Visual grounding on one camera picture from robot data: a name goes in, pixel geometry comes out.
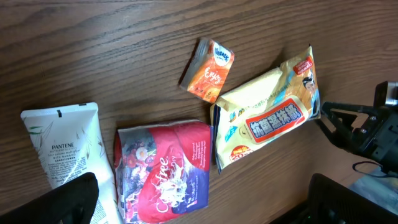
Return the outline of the white tube gold cap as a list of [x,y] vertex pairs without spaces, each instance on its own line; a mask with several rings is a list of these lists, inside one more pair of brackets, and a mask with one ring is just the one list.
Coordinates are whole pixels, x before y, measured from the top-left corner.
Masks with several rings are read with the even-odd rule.
[[99,197],[91,223],[121,223],[113,170],[103,143],[95,102],[21,113],[52,188],[92,172]]

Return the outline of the red purple tissue pack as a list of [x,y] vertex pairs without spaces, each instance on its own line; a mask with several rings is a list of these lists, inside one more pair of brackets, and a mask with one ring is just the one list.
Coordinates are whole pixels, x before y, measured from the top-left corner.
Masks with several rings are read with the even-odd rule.
[[205,208],[213,128],[201,121],[120,128],[114,139],[124,223],[164,223]]

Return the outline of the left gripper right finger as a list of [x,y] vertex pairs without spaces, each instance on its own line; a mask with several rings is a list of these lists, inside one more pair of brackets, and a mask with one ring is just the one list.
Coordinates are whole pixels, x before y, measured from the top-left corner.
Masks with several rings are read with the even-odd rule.
[[311,223],[397,224],[397,215],[322,174],[314,174],[308,190]]

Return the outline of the orange cream snack bag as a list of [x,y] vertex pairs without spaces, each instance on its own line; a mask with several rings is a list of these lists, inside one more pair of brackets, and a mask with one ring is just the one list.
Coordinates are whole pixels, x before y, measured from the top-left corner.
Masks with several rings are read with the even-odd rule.
[[312,47],[219,96],[210,115],[218,170],[320,118]]

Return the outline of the orange white sticker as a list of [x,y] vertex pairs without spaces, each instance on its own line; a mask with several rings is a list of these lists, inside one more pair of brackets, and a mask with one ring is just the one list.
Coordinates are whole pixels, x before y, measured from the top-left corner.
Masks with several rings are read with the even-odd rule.
[[214,103],[234,62],[234,52],[218,42],[201,38],[180,87]]

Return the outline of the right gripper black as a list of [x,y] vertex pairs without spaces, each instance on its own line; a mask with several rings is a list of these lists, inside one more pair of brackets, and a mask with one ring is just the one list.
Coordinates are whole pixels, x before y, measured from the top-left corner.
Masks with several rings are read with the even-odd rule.
[[[360,128],[354,128],[358,116],[347,111],[368,118]],[[379,163],[384,170],[397,169],[397,110],[324,102],[321,114],[335,127],[330,131],[323,121],[316,121],[333,145],[352,149],[353,154]]]

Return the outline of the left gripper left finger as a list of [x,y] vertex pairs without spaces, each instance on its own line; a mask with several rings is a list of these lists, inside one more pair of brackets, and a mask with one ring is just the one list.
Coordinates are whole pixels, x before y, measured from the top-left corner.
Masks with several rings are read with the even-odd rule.
[[89,223],[99,196],[98,181],[87,172],[66,184],[1,215],[1,223]]

